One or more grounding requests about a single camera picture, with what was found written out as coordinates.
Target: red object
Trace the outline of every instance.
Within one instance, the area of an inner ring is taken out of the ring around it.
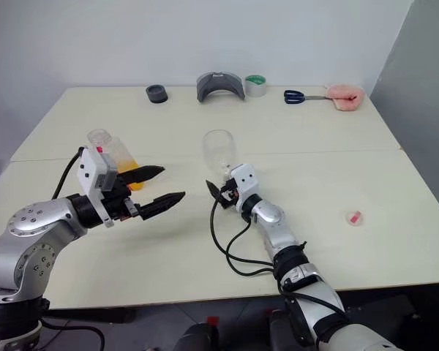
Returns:
[[[356,211],[354,213],[354,215],[351,217],[350,222],[353,224],[356,223],[358,221],[359,217],[361,217],[361,212]]]
[[[206,318],[206,322],[213,327],[217,327],[218,323],[220,322],[220,318],[216,316],[209,316]]]
[[[265,315],[267,317],[270,317],[273,314],[273,311],[275,311],[275,310],[277,310],[277,309],[266,309],[265,310]]]

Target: white wall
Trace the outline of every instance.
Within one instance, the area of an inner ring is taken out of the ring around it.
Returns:
[[[412,0],[0,0],[0,159],[68,86],[228,70],[370,93]]]

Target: pink cloth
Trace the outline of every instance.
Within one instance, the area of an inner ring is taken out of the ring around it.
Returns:
[[[331,86],[326,97],[333,100],[335,107],[340,111],[354,111],[364,98],[364,90],[357,86],[341,84]]]

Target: tape roll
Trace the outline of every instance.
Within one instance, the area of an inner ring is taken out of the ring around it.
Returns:
[[[245,90],[248,97],[262,97],[266,94],[266,79],[262,75],[248,75],[245,78]]]
[[[160,84],[154,84],[153,86],[146,88],[146,94],[148,95],[149,101],[154,104],[160,104],[168,99],[166,89]]]

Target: small pink object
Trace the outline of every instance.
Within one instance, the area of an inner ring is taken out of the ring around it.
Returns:
[[[362,224],[362,213],[360,211],[356,211],[356,212],[348,212],[346,214],[346,220],[348,221],[349,225],[353,225],[353,226],[359,226]]]
[[[331,86],[326,97],[333,100],[337,110],[354,111],[362,103],[364,95],[364,90],[358,86],[340,84]]]

